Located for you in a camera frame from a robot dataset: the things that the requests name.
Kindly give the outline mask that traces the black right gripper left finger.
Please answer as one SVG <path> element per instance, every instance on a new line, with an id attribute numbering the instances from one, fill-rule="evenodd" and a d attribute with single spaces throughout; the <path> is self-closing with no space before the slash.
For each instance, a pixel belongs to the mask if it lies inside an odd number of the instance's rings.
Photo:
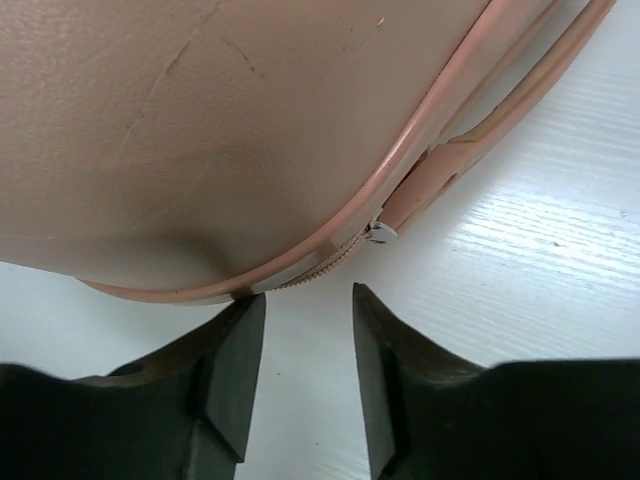
<path id="1" fill-rule="evenodd" d="M 231 479 L 246 455 L 266 298 L 105 376 L 1 368 L 5 479 Z"/>

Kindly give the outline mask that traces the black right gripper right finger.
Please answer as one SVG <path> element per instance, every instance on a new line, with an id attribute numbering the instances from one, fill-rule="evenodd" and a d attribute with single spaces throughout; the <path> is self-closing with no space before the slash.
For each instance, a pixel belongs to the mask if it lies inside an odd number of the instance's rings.
<path id="1" fill-rule="evenodd" d="M 485 368 L 352 291 L 375 479 L 635 479 L 639 363 L 543 360 Z"/>

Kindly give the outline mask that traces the pink hard-shell suitcase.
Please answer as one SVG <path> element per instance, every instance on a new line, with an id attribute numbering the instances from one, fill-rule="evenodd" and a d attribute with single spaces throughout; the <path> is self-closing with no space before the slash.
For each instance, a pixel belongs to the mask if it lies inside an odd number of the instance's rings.
<path id="1" fill-rule="evenodd" d="M 204 304 L 386 243 L 551 89 L 589 1 L 455 128 L 556 1 L 5 1 L 1 258 Z"/>

